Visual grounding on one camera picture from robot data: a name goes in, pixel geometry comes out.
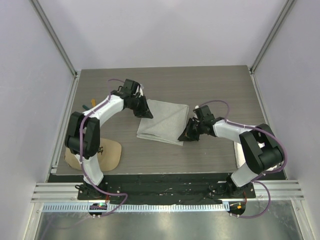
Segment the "grey cloth napkin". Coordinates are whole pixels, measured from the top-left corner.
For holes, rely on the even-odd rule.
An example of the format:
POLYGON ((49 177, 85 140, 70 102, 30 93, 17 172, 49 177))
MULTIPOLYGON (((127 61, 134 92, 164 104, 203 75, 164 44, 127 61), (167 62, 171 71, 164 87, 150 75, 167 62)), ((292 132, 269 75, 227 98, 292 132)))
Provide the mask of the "grey cloth napkin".
POLYGON ((153 118, 141 119, 136 137, 183 146, 184 143, 178 138, 186 127, 189 106, 151 99, 147 100, 147 104, 153 118))

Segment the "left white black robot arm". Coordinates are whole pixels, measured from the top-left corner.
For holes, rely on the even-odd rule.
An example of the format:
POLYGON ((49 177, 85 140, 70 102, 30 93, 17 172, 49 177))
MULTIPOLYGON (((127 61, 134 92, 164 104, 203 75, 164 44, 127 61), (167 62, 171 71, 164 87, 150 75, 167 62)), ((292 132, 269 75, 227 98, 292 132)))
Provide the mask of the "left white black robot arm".
POLYGON ((124 109, 132 110, 137 118, 154 118, 143 94, 120 94, 115 91, 90 110, 75 111, 70 115, 64 145, 77 158, 83 173, 83 185, 89 188, 89 194, 97 200, 105 195, 117 195, 107 192, 103 183, 104 174, 99 166, 98 150, 101 126, 124 109))

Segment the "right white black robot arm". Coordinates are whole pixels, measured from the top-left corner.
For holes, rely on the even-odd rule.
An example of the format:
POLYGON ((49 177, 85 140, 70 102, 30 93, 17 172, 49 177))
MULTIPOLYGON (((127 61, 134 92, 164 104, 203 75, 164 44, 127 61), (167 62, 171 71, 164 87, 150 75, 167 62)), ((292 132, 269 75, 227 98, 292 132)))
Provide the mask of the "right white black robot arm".
POLYGON ((267 124, 258 126, 243 125, 222 117, 190 118, 178 137, 180 142, 193 142, 200 135, 225 138, 238 143, 242 147, 245 163, 226 179, 226 193, 233 198, 238 197, 249 183, 259 179, 268 169, 288 160, 285 147, 274 136, 267 124))

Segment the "beige cap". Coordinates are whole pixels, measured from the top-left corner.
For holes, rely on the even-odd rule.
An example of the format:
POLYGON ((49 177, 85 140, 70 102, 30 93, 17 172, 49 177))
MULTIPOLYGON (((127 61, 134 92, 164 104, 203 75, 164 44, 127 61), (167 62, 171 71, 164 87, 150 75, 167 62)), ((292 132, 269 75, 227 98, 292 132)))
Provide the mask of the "beige cap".
MULTIPOLYGON (((122 146, 119 142, 101 138, 100 146, 97 151, 97 159, 102 172, 114 170, 121 159, 122 146)), ((81 170, 81 166, 76 156, 71 153, 69 148, 66 148, 64 161, 75 170, 81 170)))

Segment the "white folded towel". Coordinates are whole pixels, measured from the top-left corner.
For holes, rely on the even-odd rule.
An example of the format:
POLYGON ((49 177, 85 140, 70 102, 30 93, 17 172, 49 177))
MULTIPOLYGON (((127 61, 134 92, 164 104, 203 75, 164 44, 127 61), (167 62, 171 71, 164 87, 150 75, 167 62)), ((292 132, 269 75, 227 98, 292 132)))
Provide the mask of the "white folded towel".
MULTIPOLYGON (((240 171, 241 173, 250 173, 251 174, 252 171, 249 169, 249 167, 248 167, 248 165, 246 163, 246 159, 245 159, 245 155, 244 155, 244 152, 243 152, 242 145, 240 143, 237 143, 237 142, 233 142, 233 143, 234 143, 236 165, 237 165, 237 168, 238 168, 237 172, 240 171)), ((263 147, 265 146, 265 144, 264 143, 258 143, 258 146, 262 150, 263 147)), ((281 163, 282 162, 277 163, 276 165, 274 165, 272 167, 269 167, 267 170, 263 170, 262 172, 274 171, 279 167, 279 165, 281 163)))

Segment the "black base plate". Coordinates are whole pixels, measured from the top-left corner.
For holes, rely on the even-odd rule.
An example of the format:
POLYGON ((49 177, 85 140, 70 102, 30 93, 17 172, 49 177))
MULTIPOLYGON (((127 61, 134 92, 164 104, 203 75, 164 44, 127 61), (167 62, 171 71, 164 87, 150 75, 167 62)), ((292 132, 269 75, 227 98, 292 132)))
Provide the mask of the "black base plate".
POLYGON ((75 188, 78 200, 108 200, 114 205, 206 205, 256 197, 252 183, 235 189, 228 178, 229 173, 106 175, 99 188, 110 196, 87 183, 75 188))

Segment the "left aluminium frame post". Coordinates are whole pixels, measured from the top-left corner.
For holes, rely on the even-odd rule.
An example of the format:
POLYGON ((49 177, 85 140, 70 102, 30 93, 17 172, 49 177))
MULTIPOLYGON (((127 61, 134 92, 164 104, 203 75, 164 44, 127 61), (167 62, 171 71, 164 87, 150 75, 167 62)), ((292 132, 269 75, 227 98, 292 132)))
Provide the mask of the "left aluminium frame post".
POLYGON ((63 59, 65 65, 67 66, 68 70, 70 71, 71 75, 76 78, 78 75, 78 71, 75 69, 74 65, 72 64, 65 48, 63 47, 56 31, 54 30, 47 14, 45 13, 41 3, 38 0, 30 0, 29 3, 33 7, 34 11, 36 12, 39 20, 41 21, 42 25, 44 26, 48 36, 52 40, 54 46, 56 47, 58 53, 60 54, 61 58, 63 59))

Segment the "aluminium frame post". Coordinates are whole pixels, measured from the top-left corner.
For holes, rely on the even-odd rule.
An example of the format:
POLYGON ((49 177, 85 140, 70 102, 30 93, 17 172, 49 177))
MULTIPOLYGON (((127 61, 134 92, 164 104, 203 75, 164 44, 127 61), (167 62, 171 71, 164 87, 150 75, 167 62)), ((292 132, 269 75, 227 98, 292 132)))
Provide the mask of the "aluminium frame post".
POLYGON ((78 71, 75 69, 74 65, 72 64, 65 48, 63 47, 56 31, 54 30, 47 14, 45 13, 41 3, 38 0, 30 0, 29 3, 33 7, 34 11, 36 12, 39 20, 41 21, 42 25, 44 26, 48 36, 52 40, 54 46, 56 47, 58 53, 60 54, 61 58, 63 59, 65 65, 67 66, 68 70, 70 71, 71 75, 76 78, 78 75, 78 71))
POLYGON ((251 75, 255 73, 257 68, 259 67, 261 61, 263 60, 265 54, 267 53, 269 47, 271 46, 272 42, 276 38, 278 32, 280 31, 282 25, 284 24, 286 18, 290 14, 291 10, 293 9, 294 5, 296 4, 296 0, 286 0, 283 7, 281 8, 280 13, 278 14, 267 38, 265 39, 258 55, 256 56, 252 66, 249 68, 249 72, 251 75))

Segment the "right aluminium frame post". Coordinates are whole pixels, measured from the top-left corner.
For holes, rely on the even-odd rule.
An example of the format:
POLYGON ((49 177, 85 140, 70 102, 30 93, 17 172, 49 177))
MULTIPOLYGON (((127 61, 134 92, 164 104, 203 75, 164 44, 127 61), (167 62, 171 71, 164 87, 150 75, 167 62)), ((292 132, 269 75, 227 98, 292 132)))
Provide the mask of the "right aluminium frame post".
POLYGON ((290 14, 291 10, 293 9, 294 5, 296 4, 296 0, 286 0, 283 7, 281 8, 280 13, 278 14, 267 38, 265 39, 258 55, 256 56, 252 66, 249 68, 249 72, 251 75, 255 73, 257 68, 259 67, 261 61, 263 60, 265 54, 267 53, 269 47, 271 46, 272 42, 276 38, 278 32, 280 31, 282 25, 284 24, 286 18, 290 14))

